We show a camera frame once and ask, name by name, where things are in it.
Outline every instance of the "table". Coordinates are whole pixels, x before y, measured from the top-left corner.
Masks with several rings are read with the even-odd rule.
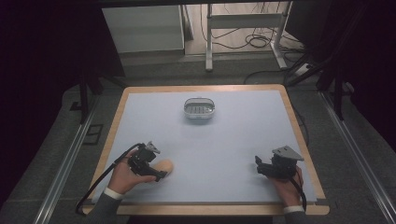
[[[231,29],[231,28],[278,28],[274,41],[271,40],[270,46],[275,55],[280,69],[287,69],[288,66],[279,50],[280,38],[285,29],[286,20],[289,15],[291,2],[288,1],[281,13],[273,14],[238,14],[238,15],[213,15],[212,4],[207,5],[207,41],[206,41],[206,60],[205,69],[210,72],[213,70],[212,53],[212,29]]]
[[[297,144],[304,157],[304,164],[312,182],[317,201],[309,203],[307,206],[308,215],[326,215],[329,213],[329,205],[326,204],[326,197],[318,180],[314,164],[306,148],[303,135],[300,131],[297,119],[294,116],[289,97],[281,85],[230,85],[230,86],[169,86],[169,87],[130,87],[125,89],[112,126],[110,128],[105,147],[98,162],[92,183],[106,169],[107,158],[110,149],[115,142],[115,136],[125,109],[130,93],[149,93],[149,92],[195,92],[195,91],[278,91],[286,108],[287,116],[290,119],[292,131],[295,134]],[[88,213],[93,208],[92,203],[85,203],[83,210]],[[143,216],[276,216],[282,215],[283,210],[280,203],[277,204],[122,204],[118,210],[119,215],[143,215]]]

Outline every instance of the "metal container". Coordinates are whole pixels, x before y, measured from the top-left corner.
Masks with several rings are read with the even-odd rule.
[[[184,104],[184,114],[188,119],[210,119],[215,113],[215,104],[207,98],[190,98]]]

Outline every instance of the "wire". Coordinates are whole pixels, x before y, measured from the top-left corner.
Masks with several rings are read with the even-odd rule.
[[[273,38],[273,36],[274,36],[274,32],[272,32],[271,37],[268,38],[268,37],[265,36],[265,35],[255,35],[255,34],[254,34],[255,31],[256,31],[256,28],[253,30],[253,33],[252,33],[251,35],[247,35],[247,36],[245,37],[245,41],[246,41],[247,43],[249,43],[249,45],[250,45],[251,47],[256,48],[256,49],[262,49],[262,48],[267,47],[267,46],[271,43],[271,41],[272,41],[272,38]],[[264,44],[261,45],[261,46],[254,45],[254,44],[252,44],[252,41],[253,41],[253,40],[260,40],[260,41],[264,42]]]
[[[228,14],[231,14],[231,13],[227,10],[227,7],[225,6],[225,3],[224,3],[224,9],[228,12]]]
[[[292,40],[292,41],[295,41],[295,42],[301,43],[301,41],[298,40],[298,39],[293,39],[293,38],[287,37],[287,36],[285,36],[285,35],[282,35],[282,37],[284,37],[284,38],[286,38],[286,39],[289,39],[289,40]]]
[[[276,13],[279,10],[280,2],[277,2],[277,8],[276,8]]]
[[[291,62],[291,63],[296,63],[297,60],[292,60],[292,59],[290,59],[290,58],[287,56],[287,55],[290,54],[290,53],[295,53],[295,52],[293,52],[293,51],[283,52],[283,58],[286,59],[286,60],[288,60],[288,61]]]
[[[255,9],[258,5],[259,5],[259,3],[256,3],[256,6],[254,6],[254,8],[251,9],[251,12],[250,12],[250,13],[253,13],[254,9]]]
[[[267,3],[267,13],[269,12],[268,8],[270,7],[270,3]]]
[[[292,104],[291,102],[290,102],[290,104],[291,104],[291,107],[293,108],[294,112],[297,114],[299,120],[300,120],[301,123],[302,123],[301,125],[299,124],[299,126],[303,126],[303,127],[304,127],[304,131],[305,131],[305,137],[304,137],[304,139],[305,139],[305,144],[308,146],[308,145],[309,145],[309,132],[308,132],[308,128],[306,127],[305,118],[304,118],[304,116],[302,116],[302,115],[300,114],[300,112],[296,109],[296,107],[294,106],[294,104]]]
[[[292,67],[290,67],[290,68],[288,68],[288,69],[283,69],[283,70],[272,70],[272,71],[271,71],[271,70],[261,70],[261,71],[258,71],[258,72],[250,73],[249,75],[247,75],[247,76],[245,77],[243,84],[246,85],[249,78],[253,77],[254,75],[260,74],[260,73],[266,73],[266,72],[285,72],[286,74],[285,74],[285,76],[283,77],[283,81],[282,81],[282,85],[285,86],[285,83],[286,83],[286,81],[287,81],[287,79],[288,79],[288,76],[290,75],[290,74],[289,74],[289,71],[292,71],[293,69],[295,69],[295,68],[299,65],[299,61],[302,61],[302,60],[304,59],[304,57],[306,57],[306,54],[304,54],[303,56],[301,56],[301,57],[296,61],[296,63],[295,63]]]
[[[287,74],[285,74],[285,76],[283,76],[283,86],[287,86],[288,83],[288,79],[289,77],[291,77],[293,75],[293,71],[295,68],[298,68],[299,66],[301,66],[302,64],[306,63],[309,59],[310,54],[308,53],[304,53],[303,56],[301,56],[293,65],[293,67],[288,71]]]
[[[296,173],[297,173],[298,178],[299,178],[300,183],[301,183],[300,174],[299,174],[298,172],[296,172]],[[301,196],[301,199],[302,199],[302,201],[303,201],[303,209],[304,209],[304,211],[306,211],[306,197],[305,197],[305,193],[303,192],[302,186],[300,186],[300,185],[293,179],[292,176],[289,177],[289,180],[290,180],[291,184],[293,184],[294,187],[299,191],[300,196]]]
[[[218,36],[213,36],[213,34],[211,34],[211,35],[212,35],[212,37],[213,37],[213,38],[217,39],[217,38],[224,37],[225,35],[229,35],[229,34],[231,34],[231,33],[235,32],[235,31],[237,31],[237,30],[240,30],[240,29],[241,29],[241,28],[236,28],[236,29],[234,29],[234,30],[231,30],[230,32],[228,32],[228,33],[224,34],[224,35],[218,35]]]
[[[200,5],[200,17],[201,17],[201,32],[202,32],[202,36],[204,37],[204,40],[207,41],[207,39],[206,39],[206,37],[205,37],[205,33],[204,33],[204,26],[202,25],[202,5]],[[231,32],[229,32],[229,33],[227,33],[227,34],[225,34],[225,35],[228,35],[228,34],[230,34],[230,33],[232,33],[232,32],[237,31],[237,30],[239,30],[239,28],[238,28],[238,29],[235,29],[235,30],[232,30]],[[217,37],[214,37],[214,36],[213,36],[213,37],[214,37],[214,38],[219,38],[219,37],[223,37],[223,36],[225,36],[225,35],[220,35],[220,36],[217,36]],[[246,45],[244,45],[244,46],[236,47],[236,48],[228,47],[228,46],[223,45],[223,44],[220,44],[220,43],[218,43],[218,42],[212,42],[212,44],[220,45],[220,46],[223,46],[224,48],[229,48],[229,49],[241,49],[241,48],[243,48],[244,46],[246,46],[248,43],[246,43]]]

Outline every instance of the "sleeve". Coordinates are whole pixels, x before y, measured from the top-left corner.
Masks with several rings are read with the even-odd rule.
[[[98,202],[91,212],[85,217],[85,224],[109,224],[116,223],[117,209],[122,199],[114,199],[113,197],[102,193]]]
[[[301,206],[291,206],[284,208],[285,220],[287,224],[310,224],[304,209]]]

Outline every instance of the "hand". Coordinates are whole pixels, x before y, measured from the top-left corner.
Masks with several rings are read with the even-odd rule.
[[[154,175],[136,175],[131,171],[128,165],[128,158],[135,152],[136,150],[130,151],[114,168],[113,175],[107,186],[109,189],[119,194],[125,194],[137,184],[148,183],[156,179]]]
[[[302,188],[304,181],[301,168],[296,166],[296,169],[297,173],[296,175],[294,175],[293,179]],[[277,195],[280,197],[280,199],[282,199],[283,206],[289,207],[294,205],[300,205],[300,193],[289,180],[275,179],[272,177],[268,177],[268,179],[271,180],[271,182],[274,184]]]

